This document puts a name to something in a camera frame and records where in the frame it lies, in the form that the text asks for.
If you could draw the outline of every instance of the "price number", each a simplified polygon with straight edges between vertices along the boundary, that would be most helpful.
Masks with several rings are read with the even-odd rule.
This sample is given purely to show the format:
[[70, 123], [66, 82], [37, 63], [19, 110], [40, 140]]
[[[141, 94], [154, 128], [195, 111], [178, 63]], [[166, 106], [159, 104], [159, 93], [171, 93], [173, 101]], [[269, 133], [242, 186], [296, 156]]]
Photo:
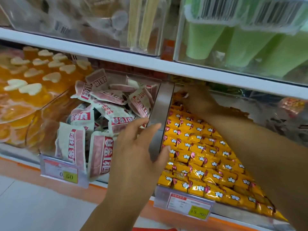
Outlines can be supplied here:
[[208, 213], [209, 213], [208, 209], [192, 206], [190, 211], [188, 212], [188, 215], [205, 220]]
[[69, 181], [69, 182], [76, 183], [76, 184], [78, 183], [78, 175], [76, 173], [63, 171], [62, 175], [65, 181]]

